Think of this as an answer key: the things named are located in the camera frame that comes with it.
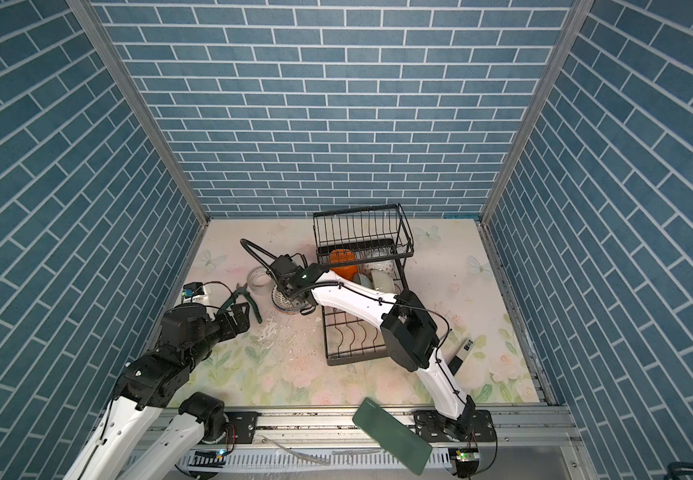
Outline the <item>dark green rectangular tray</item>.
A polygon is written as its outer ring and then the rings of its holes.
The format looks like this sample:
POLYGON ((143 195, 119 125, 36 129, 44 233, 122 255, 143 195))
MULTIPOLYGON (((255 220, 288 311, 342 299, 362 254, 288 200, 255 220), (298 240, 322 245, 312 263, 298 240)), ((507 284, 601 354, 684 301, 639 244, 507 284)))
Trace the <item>dark green rectangular tray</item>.
POLYGON ((433 452, 430 443, 371 398, 363 400, 353 423, 416 476, 424 473, 433 452))

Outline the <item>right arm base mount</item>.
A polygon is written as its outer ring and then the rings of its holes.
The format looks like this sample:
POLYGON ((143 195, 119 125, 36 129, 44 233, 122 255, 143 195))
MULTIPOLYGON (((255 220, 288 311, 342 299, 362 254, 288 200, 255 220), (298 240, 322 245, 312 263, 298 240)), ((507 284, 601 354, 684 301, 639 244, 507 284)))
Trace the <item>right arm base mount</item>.
POLYGON ((463 420, 452 420, 436 410, 413 412, 414 432, 429 443, 489 443, 497 440, 491 412, 475 410, 463 420))

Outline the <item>green handled pliers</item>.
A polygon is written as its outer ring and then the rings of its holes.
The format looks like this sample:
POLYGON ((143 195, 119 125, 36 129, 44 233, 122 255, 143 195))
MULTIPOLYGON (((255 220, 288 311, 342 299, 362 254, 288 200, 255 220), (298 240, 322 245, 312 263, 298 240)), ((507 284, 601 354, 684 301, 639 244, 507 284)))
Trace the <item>green handled pliers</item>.
POLYGON ((218 311, 228 311, 232 306, 240 302, 240 298, 242 298, 242 302, 246 302, 248 303, 248 305, 250 305, 250 309, 252 309, 252 312, 254 312, 254 317, 256 317, 256 322, 258 322, 258 324, 262 324, 262 315, 260 315, 260 308, 258 308, 258 303, 254 301, 252 295, 250 295, 250 291, 248 291, 248 284, 236 284, 236 288, 232 290, 232 293, 230 294, 230 296, 228 296, 228 299, 218 308, 218 311))

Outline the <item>aluminium front rail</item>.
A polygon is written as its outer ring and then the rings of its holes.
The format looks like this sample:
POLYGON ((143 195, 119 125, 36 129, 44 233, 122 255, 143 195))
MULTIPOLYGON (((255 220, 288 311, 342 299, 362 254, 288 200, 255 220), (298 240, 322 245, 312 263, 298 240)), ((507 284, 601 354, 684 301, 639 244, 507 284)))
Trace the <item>aluminium front rail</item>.
MULTIPOLYGON (((414 407, 386 409, 402 424, 414 431, 413 412, 428 410, 414 407)), ((261 446, 264 443, 278 442, 288 448, 372 448, 378 443, 353 423, 356 408, 266 408, 256 410, 260 413, 258 427, 252 444, 236 444, 232 447, 261 446)), ((453 448, 455 446, 499 446, 507 447, 567 447, 580 445, 582 437, 572 420, 570 411, 564 407, 550 406, 495 406, 491 412, 497 440, 489 443, 444 442, 430 443, 434 448, 453 448)), ((102 420, 98 429, 88 442, 90 446, 110 446, 113 441, 122 440, 130 448, 142 450, 166 438, 170 422, 176 419, 176 409, 156 410, 150 420, 142 417, 142 412, 134 410, 134 420, 122 418, 102 420)), ((224 443, 202 444, 196 420, 188 420, 186 426, 196 430, 196 441, 189 443, 188 449, 218 448, 228 450, 232 447, 224 443)))

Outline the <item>orange plastic bowl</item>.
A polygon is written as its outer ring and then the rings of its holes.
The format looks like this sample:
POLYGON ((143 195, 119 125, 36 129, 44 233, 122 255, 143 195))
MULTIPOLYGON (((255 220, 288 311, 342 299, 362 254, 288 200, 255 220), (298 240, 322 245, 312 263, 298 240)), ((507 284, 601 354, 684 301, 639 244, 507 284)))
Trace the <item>orange plastic bowl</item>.
POLYGON ((335 249, 328 256, 330 269, 340 275, 340 277, 352 281, 359 273, 357 258, 350 249, 335 249))

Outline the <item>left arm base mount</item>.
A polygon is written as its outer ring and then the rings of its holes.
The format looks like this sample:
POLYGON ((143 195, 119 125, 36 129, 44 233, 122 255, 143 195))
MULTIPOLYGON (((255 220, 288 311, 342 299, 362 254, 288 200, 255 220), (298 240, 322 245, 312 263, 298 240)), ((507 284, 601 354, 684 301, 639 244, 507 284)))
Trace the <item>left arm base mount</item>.
POLYGON ((200 425, 202 444, 252 444, 260 413, 256 411, 226 411, 224 401, 206 393, 196 392, 184 400, 178 413, 192 415, 200 425))

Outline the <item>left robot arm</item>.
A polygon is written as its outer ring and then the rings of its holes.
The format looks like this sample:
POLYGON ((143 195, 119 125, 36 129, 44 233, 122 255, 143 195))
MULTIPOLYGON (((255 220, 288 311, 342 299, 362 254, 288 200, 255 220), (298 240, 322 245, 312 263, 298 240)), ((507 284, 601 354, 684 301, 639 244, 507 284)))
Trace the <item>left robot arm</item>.
POLYGON ((224 401, 196 392, 178 406, 176 416, 136 461, 130 454, 150 426, 210 357, 216 344, 250 328, 250 304, 226 309, 184 303, 160 320, 156 344, 126 366, 98 427, 68 473, 68 479, 162 479, 194 448, 206 445, 225 458, 254 439, 258 416, 228 414, 224 401))

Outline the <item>black and white marker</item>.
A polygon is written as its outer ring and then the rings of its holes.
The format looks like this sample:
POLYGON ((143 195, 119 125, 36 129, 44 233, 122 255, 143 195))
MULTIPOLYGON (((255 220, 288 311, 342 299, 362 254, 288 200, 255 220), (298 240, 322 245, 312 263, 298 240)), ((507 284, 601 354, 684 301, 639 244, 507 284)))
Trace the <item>black and white marker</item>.
POLYGON ((473 350, 474 350, 474 341, 467 339, 462 344, 461 348, 458 350, 458 352, 455 354, 455 356, 449 362, 449 368, 450 368, 452 374, 456 375, 458 373, 458 371, 461 369, 464 362, 467 360, 467 358, 470 356, 470 354, 472 353, 473 350))

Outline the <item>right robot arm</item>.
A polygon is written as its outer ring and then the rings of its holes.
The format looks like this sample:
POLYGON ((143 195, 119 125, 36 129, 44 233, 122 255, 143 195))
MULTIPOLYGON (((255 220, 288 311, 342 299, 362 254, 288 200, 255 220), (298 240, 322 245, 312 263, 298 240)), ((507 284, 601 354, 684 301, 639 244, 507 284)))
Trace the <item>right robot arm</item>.
POLYGON ((442 356, 443 340, 438 336, 434 312, 425 308, 414 292, 372 290, 320 264, 302 267, 288 255, 276 258, 266 271, 290 304, 334 308, 380 330, 390 358, 419 376, 436 412, 461 429, 471 423, 476 404, 460 388, 442 356))

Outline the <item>white bowl orange diamonds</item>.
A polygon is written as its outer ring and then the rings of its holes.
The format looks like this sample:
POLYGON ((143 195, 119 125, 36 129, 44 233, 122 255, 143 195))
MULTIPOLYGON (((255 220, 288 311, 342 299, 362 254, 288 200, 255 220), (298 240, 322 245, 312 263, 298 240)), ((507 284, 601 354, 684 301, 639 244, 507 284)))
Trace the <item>white bowl orange diamonds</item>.
POLYGON ((372 271, 382 271, 388 274, 392 274, 395 271, 394 260, 381 260, 368 262, 364 265, 364 268, 368 272, 372 271))

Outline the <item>cream bowl striped outside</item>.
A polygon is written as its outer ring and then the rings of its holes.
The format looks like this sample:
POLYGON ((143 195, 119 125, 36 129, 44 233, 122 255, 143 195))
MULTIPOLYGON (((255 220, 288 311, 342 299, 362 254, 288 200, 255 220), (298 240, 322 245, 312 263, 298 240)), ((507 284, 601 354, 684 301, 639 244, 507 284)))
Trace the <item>cream bowl striped outside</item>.
POLYGON ((397 286, 390 274, 383 270, 373 270, 371 272, 374 290, 394 294, 397 292, 397 286))

